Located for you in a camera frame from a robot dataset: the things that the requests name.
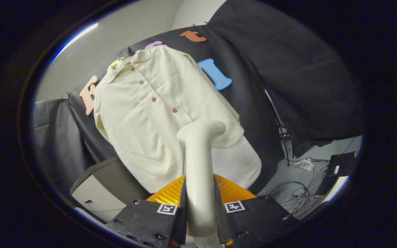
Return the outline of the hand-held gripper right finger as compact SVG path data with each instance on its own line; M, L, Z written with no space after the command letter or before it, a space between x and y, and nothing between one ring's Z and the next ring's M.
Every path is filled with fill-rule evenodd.
M297 219L269 196L257 197L214 175L218 237L227 247L271 247Z

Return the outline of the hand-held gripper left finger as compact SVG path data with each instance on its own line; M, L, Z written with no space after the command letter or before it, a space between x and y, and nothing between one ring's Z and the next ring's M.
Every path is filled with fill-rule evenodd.
M147 199L134 199L107 227L142 248L179 248L186 240L186 176Z

